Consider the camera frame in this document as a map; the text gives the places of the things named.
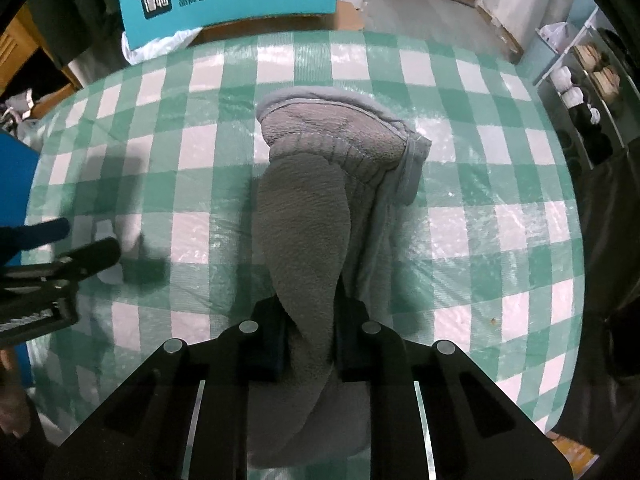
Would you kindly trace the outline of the person left hand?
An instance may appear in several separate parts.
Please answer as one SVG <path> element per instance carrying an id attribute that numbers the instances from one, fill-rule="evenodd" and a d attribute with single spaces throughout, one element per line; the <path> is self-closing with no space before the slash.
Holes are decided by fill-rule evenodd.
<path id="1" fill-rule="evenodd" d="M 13 348 L 1 350 L 0 424 L 5 434 L 21 438 L 29 432 L 30 411 Z"/>

